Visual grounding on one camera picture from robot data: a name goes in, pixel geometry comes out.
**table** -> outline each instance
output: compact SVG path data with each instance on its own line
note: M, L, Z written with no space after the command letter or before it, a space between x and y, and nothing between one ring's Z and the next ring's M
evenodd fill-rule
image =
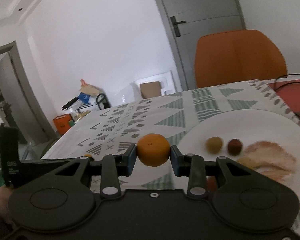
M183 136L200 122L222 112L239 109L275 112L300 125L286 102L265 82L251 80L93 111L74 125L43 159L73 158L90 153L95 160L101 160L108 154L124 153L148 133L162 134L171 145L178 145ZM122 190L173 188L169 162L152 168L137 159L133 174L119 180ZM99 176L93 177L91 190L100 191Z
M281 82L277 83L277 88L289 83L289 82L300 82L300 79L292 80L288 78L288 80L284 79ZM274 87L273 83L268 84L271 88ZM293 112L300 113L300 84L291 84L277 91L277 94L290 106Z

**plastic bag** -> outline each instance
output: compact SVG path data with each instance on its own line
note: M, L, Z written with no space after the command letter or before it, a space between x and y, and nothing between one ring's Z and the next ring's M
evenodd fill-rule
M88 95L88 94L85 94L85 93L81 92L79 94L78 98L79 98L80 101L82 101L85 104L90 104L90 105L96 105L97 104L97 102L96 102L97 96L91 96L91 95Z
M87 84L83 79L81 79L80 81L81 81L80 92L91 96L97 96L100 94L100 91L96 87Z

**door frame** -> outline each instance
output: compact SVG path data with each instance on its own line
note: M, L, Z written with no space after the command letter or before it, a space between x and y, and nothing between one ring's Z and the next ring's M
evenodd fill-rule
M165 28L165 31L167 33L167 37L169 40L169 44L172 50L172 54L173 54L173 58L174 61L176 63L176 68L177 68L177 72L179 75L179 79L180 79L180 83L181 83L181 88L183 91L189 90L189 86L187 84L187 80L186 80L186 74L184 71L184 66L182 63L182 59L181 59L181 55L180 55L180 51L178 49L177 46L177 40L176 37L174 35L174 30L173 30L173 26L172 23L170 21L170 18L168 16L167 10L165 8L165 5L163 3L163 0L155 0L155 2L157 3L157 7L163 22L163 26ZM244 22L244 18L243 18L243 14L242 14L242 9L241 9L241 5L239 3L239 0L235 0L235 3L237 5L240 17L241 17L241 22L242 22L242 28L243 30L246 29L246 25Z
M32 91L32 88L30 86L28 78L26 76L26 72L23 68L21 58L20 58L20 55L19 55L19 52L17 49L17 43L15 41L13 41L9 44L1 46L0 47L0 55L3 53L6 53L6 52L8 52L8 55L10 57L11 64L13 67L13 71L16 75L16 78L20 85L21 91L28 103L28 106L29 106L32 114L34 115L35 119L39 123L42 131L45 133L48 140L55 139L57 137L57 135L54 132L52 126L50 125L48 119L44 115L44 113ZM6 124L5 116L4 116L3 112L1 111L1 108L0 108L0 117Z

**orange box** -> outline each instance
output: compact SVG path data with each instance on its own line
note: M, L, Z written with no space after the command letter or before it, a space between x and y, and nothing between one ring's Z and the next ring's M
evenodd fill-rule
M60 115L53 119L54 125L56 126L60 135L64 135L71 128L69 125L69 121L71 120L72 117L70 114Z

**screw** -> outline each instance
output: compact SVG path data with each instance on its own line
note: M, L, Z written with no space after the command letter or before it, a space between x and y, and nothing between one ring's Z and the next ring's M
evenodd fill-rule
M203 195L204 193L206 193L206 190L202 187L193 187L190 190L190 193L193 195Z
M118 192L118 189L116 187L105 187L102 192L106 195L114 195Z
M159 197L159 194L158 194L158 193L151 193L151 194L150 194L150 197L155 197L155 198L157 198L157 197Z

